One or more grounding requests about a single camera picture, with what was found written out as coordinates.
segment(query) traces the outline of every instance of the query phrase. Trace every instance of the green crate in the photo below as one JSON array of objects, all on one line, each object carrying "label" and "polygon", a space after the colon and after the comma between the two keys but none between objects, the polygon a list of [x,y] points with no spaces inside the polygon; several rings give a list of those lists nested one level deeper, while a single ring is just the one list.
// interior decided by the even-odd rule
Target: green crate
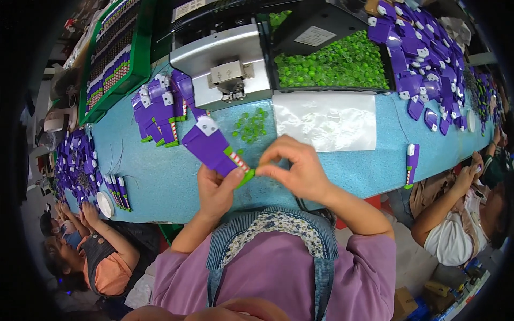
[{"label": "green crate", "polygon": [[131,93],[142,84],[146,83],[151,76],[150,67],[150,45],[152,39],[152,20],[154,18],[155,4],[157,0],[140,0],[139,12],[134,25],[134,34],[132,36],[132,47],[130,53],[130,69],[115,85],[113,85],[99,101],[89,110],[87,115],[86,99],[87,99],[87,81],[91,69],[91,56],[96,48],[96,37],[102,26],[102,21],[116,6],[123,0],[118,0],[106,10],[98,19],[95,29],[89,41],[87,55],[84,62],[84,72],[82,74],[82,83],[79,99],[79,123],[97,123],[105,113],[116,104],[120,99]]}]

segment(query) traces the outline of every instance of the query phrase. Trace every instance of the hand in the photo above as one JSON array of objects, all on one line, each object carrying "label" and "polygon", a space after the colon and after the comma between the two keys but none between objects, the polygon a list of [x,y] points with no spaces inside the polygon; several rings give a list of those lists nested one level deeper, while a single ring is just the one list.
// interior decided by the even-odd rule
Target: hand
[{"label": "hand", "polygon": [[199,213],[220,219],[232,206],[234,189],[241,183],[244,175],[244,171],[238,167],[223,178],[202,164],[196,175],[200,197]]},{"label": "hand", "polygon": [[98,211],[96,210],[96,207],[89,202],[83,202],[82,203],[82,216],[84,216],[84,219],[87,221],[88,225],[91,227],[95,227],[97,223],[100,222],[100,218],[98,217]]},{"label": "hand", "polygon": [[482,159],[482,156],[478,152],[473,152],[473,155],[471,155],[471,166],[476,165],[477,168],[480,168],[480,171],[478,173],[475,173],[473,182],[476,181],[484,172],[484,160]]},{"label": "hand", "polygon": [[[293,163],[289,170],[270,163],[278,163],[282,158]],[[333,186],[321,167],[314,148],[288,135],[278,137],[264,151],[255,174],[271,177],[281,182],[297,197],[320,204],[323,204],[327,191]]]},{"label": "hand", "polygon": [[500,135],[500,127],[496,126],[494,128],[494,136],[492,138],[492,141],[498,145],[500,143],[501,135]]},{"label": "hand", "polygon": [[89,222],[86,220],[86,217],[84,216],[84,213],[82,212],[81,209],[79,209],[79,218],[80,218],[80,222],[82,223],[82,225],[87,227],[89,230],[93,229],[93,227],[91,227],[91,224],[89,224]]},{"label": "hand", "polygon": [[461,170],[461,173],[457,176],[455,184],[451,188],[451,191],[456,193],[458,197],[463,197],[468,192],[473,179],[475,177],[475,170],[478,164],[473,164],[471,167],[466,166]]}]

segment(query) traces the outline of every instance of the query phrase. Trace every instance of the white plastic bag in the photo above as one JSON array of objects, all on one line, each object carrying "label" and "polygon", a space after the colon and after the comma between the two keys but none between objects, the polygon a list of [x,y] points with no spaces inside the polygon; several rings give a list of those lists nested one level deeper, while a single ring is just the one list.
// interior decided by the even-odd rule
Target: white plastic bag
[{"label": "white plastic bag", "polygon": [[287,134],[317,152],[374,150],[377,143],[374,92],[275,91],[277,136]]}]

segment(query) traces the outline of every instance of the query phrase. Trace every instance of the pile of purple parts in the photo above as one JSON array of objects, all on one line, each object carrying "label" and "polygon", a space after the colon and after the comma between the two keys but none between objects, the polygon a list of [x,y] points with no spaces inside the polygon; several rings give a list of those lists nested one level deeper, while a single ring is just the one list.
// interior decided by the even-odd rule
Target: pile of purple parts
[{"label": "pile of purple parts", "polygon": [[208,115],[195,107],[191,78],[178,70],[173,70],[171,77],[157,74],[142,85],[132,97],[132,107],[141,142],[154,140],[156,146],[165,147],[179,144],[176,122],[186,120],[188,107],[195,119]]},{"label": "pile of purple parts", "polygon": [[57,146],[54,177],[57,180],[58,198],[65,198],[64,190],[67,188],[80,206],[88,196],[95,195],[103,182],[97,162],[92,137],[83,128],[72,133],[67,131],[64,140]]},{"label": "pile of purple parts", "polygon": [[441,117],[438,122],[438,115],[427,108],[427,127],[446,135],[455,123],[464,131],[464,60],[457,42],[424,8],[412,10],[406,4],[395,2],[393,7],[379,1],[377,10],[381,17],[368,19],[368,37],[386,44],[399,96],[409,100],[408,114],[418,120],[425,103],[435,99]]}]

